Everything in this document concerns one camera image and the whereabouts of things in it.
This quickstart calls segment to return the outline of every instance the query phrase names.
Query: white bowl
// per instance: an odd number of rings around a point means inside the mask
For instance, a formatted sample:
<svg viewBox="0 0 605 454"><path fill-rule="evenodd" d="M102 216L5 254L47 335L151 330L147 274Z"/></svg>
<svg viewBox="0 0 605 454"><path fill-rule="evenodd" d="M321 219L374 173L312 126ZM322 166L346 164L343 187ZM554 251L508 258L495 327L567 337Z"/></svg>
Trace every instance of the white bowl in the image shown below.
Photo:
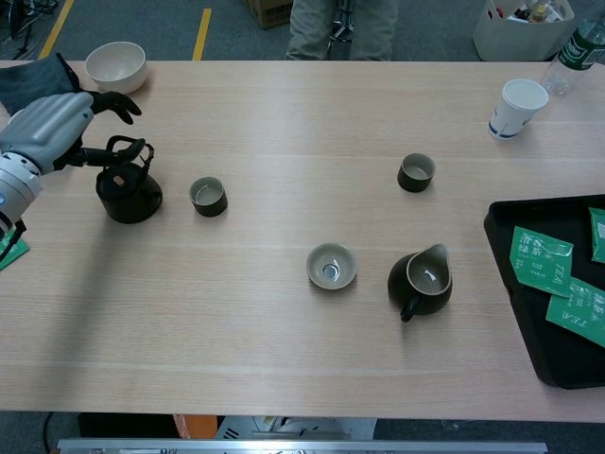
<svg viewBox="0 0 605 454"><path fill-rule="evenodd" d="M103 90L131 93L147 77L145 50L126 41L101 45L86 59L86 73Z"/></svg>

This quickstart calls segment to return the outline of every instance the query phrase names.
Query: yellow floor line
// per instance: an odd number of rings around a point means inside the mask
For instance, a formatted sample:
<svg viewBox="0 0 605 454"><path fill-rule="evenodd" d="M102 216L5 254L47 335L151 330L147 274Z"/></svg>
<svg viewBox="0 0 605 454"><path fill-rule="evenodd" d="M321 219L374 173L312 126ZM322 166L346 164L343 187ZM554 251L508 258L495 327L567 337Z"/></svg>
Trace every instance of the yellow floor line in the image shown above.
<svg viewBox="0 0 605 454"><path fill-rule="evenodd" d="M67 19L67 14L69 14L69 10L74 5L74 0L65 0L65 5L63 5L63 9L59 13L59 17L57 18L57 22L53 26L53 29L50 30L50 35L46 38L46 43L44 43L44 47L38 56L38 59L43 59L44 57L48 57L53 50L55 45L55 41L61 32L61 28L63 24L65 24L65 19Z"/></svg>
<svg viewBox="0 0 605 454"><path fill-rule="evenodd" d="M210 25L210 15L212 10L204 8L201 14L201 22L199 23L198 38L196 39L196 48L193 50L193 61L200 61L204 55L204 45L206 44L206 35L208 34L208 26Z"/></svg>

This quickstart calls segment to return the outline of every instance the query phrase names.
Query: ceramic bowl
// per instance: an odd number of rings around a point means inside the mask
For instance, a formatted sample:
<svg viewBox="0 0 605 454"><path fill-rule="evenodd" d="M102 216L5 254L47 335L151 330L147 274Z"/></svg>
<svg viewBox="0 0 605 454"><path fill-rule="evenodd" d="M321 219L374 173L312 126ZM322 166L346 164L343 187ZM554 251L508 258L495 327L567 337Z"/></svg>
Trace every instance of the ceramic bowl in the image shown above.
<svg viewBox="0 0 605 454"><path fill-rule="evenodd" d="M306 272L316 286L338 290L353 282L357 274L357 261L344 246L336 243L320 244L307 257Z"/></svg>
<svg viewBox="0 0 605 454"><path fill-rule="evenodd" d="M227 209L227 194L222 183L214 177L196 180L189 188L189 200L201 215L212 218Z"/></svg>
<svg viewBox="0 0 605 454"><path fill-rule="evenodd" d="M125 41L101 45L86 59L86 74L108 92L128 94L147 78L145 50Z"/></svg>

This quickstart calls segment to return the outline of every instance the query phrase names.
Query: black tray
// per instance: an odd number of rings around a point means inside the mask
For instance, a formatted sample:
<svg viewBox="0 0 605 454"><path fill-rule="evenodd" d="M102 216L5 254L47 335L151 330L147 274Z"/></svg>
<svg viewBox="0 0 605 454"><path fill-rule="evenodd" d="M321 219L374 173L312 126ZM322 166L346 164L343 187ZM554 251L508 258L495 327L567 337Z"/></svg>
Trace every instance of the black tray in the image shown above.
<svg viewBox="0 0 605 454"><path fill-rule="evenodd" d="M568 241L574 245L572 276L605 289L605 264L592 261L589 207L605 209L605 195L499 201L490 206L484 224L536 374L546 384L565 389L605 385L605 348L546 321L550 295L519 284L510 246L515 226Z"/></svg>

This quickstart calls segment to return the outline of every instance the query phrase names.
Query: khaki pants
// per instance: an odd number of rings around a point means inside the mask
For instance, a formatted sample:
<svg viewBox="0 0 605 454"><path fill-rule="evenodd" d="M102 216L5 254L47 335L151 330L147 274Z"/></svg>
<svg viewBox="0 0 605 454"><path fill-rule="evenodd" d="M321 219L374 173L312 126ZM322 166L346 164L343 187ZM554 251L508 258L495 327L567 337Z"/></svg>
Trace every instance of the khaki pants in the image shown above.
<svg viewBox="0 0 605 454"><path fill-rule="evenodd" d="M351 60L388 61L400 0L355 0ZM294 0L287 60L325 60L336 0Z"/></svg>

